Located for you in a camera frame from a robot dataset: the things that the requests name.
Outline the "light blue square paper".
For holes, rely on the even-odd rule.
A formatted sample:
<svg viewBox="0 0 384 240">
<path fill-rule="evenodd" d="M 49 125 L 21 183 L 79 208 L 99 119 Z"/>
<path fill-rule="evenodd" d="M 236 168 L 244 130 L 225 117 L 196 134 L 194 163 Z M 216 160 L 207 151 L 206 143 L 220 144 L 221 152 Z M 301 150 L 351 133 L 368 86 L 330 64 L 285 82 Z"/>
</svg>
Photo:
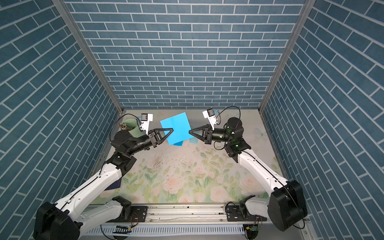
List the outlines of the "light blue square paper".
<svg viewBox="0 0 384 240">
<path fill-rule="evenodd" d="M 197 144 L 198 142 L 199 142 L 199 140 L 195 137 L 190 139 L 190 144 Z"/>
</svg>

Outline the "blue paper sheet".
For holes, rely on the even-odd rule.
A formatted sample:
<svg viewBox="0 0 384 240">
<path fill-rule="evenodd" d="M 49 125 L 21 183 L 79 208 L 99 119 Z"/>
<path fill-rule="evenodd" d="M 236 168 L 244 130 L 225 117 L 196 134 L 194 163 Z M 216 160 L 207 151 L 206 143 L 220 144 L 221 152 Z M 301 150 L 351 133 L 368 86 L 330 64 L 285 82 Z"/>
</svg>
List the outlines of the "blue paper sheet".
<svg viewBox="0 0 384 240">
<path fill-rule="evenodd" d="M 174 143 L 174 146 L 179 146 L 179 147 L 181 147 L 182 145 L 183 145 L 183 141 L 180 141 L 180 142 Z"/>
<path fill-rule="evenodd" d="M 173 129 L 173 132 L 167 138 L 170 146 L 193 138 L 193 136 L 189 134 L 191 126 L 186 113 L 161 120 L 160 123 L 163 129 Z"/>
</svg>

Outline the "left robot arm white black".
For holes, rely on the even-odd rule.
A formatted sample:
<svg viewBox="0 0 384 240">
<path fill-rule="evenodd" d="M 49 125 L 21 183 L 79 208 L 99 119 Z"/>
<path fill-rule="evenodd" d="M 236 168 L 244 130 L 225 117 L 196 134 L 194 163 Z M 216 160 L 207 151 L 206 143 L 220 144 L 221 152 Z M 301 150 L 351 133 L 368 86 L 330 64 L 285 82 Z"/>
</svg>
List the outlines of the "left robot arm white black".
<svg viewBox="0 0 384 240">
<path fill-rule="evenodd" d="M 42 204 L 36 214 L 33 237 L 36 240 L 77 240 L 88 231 L 111 220 L 133 219 L 131 201 L 118 196 L 108 203 L 86 211 L 87 206 L 107 187 L 121 179 L 135 164 L 135 153 L 162 144 L 172 128 L 153 129 L 135 138 L 127 130 L 112 140 L 115 152 L 102 168 L 73 192 L 51 204 Z"/>
</svg>

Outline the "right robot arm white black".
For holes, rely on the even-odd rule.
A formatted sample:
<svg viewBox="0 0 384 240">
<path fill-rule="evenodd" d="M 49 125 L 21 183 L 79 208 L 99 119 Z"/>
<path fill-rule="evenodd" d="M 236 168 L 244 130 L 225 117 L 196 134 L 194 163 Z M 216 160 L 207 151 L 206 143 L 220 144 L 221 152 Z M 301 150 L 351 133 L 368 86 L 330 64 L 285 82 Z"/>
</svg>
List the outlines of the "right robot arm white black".
<svg viewBox="0 0 384 240">
<path fill-rule="evenodd" d="M 244 220 L 264 217 L 283 232 L 307 216 L 302 186 L 297 181 L 288 181 L 257 156 L 243 138 L 244 128 L 239 118 L 230 118 L 223 128 L 207 124 L 189 133 L 205 144 L 223 142 L 228 156 L 247 169 L 265 189 L 269 201 L 250 195 L 239 202 L 238 214 Z"/>
</svg>

